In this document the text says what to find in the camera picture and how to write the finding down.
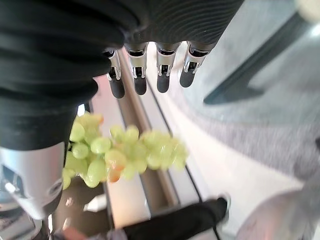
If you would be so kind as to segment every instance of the white sneaker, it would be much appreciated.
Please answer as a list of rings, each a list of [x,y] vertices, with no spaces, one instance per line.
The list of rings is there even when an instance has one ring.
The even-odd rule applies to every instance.
[[[230,206],[231,206],[231,196],[229,193],[227,192],[223,192],[218,196],[219,198],[223,198],[226,201],[226,212],[225,212],[225,216],[222,219],[222,221],[220,222],[221,224],[226,223],[229,220],[229,210],[230,210]]]

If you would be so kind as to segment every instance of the black pants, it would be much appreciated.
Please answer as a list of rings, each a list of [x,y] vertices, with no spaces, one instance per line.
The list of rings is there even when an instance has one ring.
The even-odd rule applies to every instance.
[[[223,198],[192,204],[169,214],[124,227],[128,240],[187,240],[216,227],[227,211]]]

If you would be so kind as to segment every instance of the grape bunch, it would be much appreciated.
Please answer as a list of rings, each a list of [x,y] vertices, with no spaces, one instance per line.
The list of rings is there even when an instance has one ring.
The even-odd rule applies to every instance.
[[[62,170],[63,189],[71,178],[80,176],[89,188],[100,182],[117,182],[120,177],[132,179],[147,168],[166,170],[171,165],[183,169],[188,152],[175,137],[160,131],[146,131],[139,137],[136,126],[126,130],[111,127],[111,138],[102,136],[99,125],[102,115],[86,112],[74,120],[65,165]]]

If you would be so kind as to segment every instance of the black rubber fingertip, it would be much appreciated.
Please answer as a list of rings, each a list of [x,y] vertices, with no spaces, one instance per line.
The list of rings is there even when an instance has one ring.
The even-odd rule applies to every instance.
[[[113,96],[117,99],[122,99],[126,94],[122,79],[120,78],[119,80],[117,80],[116,78],[111,78],[109,83]]]
[[[146,78],[137,77],[134,79],[134,89],[139,95],[143,95],[147,91],[147,81]]]
[[[180,85],[184,88],[188,88],[191,86],[195,78],[195,74],[192,73],[192,70],[189,70],[188,72],[185,72],[182,70],[181,76],[180,76]]]
[[[169,89],[170,77],[162,74],[161,76],[158,75],[158,79],[156,82],[156,88],[160,93],[165,93]]]

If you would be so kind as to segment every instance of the gray carpet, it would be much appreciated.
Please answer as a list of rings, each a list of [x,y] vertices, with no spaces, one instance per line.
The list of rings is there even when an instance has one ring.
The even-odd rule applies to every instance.
[[[204,105],[203,99],[295,11],[291,0],[246,0],[191,87],[171,81],[169,95],[199,127],[226,145],[287,175],[320,169],[320,37],[306,35],[275,58],[250,86],[259,98]]]

